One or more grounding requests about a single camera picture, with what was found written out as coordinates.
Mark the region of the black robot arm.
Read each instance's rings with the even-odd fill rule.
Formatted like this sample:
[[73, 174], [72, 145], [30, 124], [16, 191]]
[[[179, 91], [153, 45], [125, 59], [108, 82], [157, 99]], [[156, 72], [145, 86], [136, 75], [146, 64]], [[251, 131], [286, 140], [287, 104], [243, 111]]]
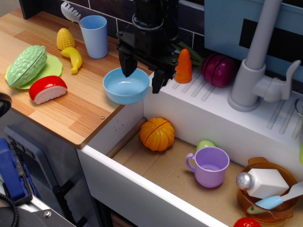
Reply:
[[119, 31], [117, 49], [123, 74], [129, 77], [141, 62], [154, 72], [152, 92], [173, 79], [178, 60], [171, 44], [178, 37], [177, 0], [134, 1], [133, 33]]

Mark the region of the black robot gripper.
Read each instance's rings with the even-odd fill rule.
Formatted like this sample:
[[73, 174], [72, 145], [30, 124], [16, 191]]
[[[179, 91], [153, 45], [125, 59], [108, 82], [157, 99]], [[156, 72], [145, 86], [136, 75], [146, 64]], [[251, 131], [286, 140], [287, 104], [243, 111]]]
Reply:
[[152, 93], [157, 94], [175, 77], [177, 60], [169, 50], [169, 44], [178, 37], [178, 15], [133, 14], [134, 32], [117, 33], [118, 51], [122, 73], [129, 77], [140, 61], [154, 69]]

